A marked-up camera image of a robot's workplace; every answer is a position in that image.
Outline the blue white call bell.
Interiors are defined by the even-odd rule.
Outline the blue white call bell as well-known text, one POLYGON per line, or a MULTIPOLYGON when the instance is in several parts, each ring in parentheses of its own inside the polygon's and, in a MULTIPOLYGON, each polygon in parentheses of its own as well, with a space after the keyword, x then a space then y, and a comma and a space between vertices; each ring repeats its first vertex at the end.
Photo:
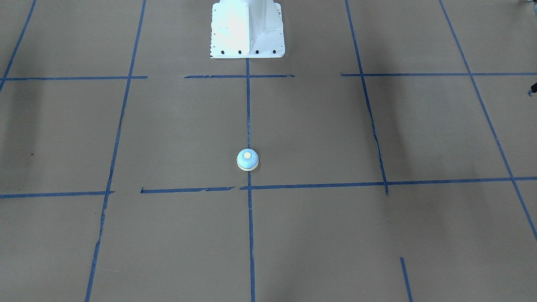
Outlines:
POLYGON ((243 171, 253 171, 259 164, 259 156, 253 149, 245 148, 238 153, 236 163, 243 171))

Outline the brown paper table cover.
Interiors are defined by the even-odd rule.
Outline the brown paper table cover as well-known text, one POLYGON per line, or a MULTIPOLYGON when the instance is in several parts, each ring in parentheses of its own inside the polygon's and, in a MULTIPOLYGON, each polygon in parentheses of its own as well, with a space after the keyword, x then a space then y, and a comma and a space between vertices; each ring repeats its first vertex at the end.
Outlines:
POLYGON ((213 3, 2 0, 2 302, 535 302, 534 4, 213 3))

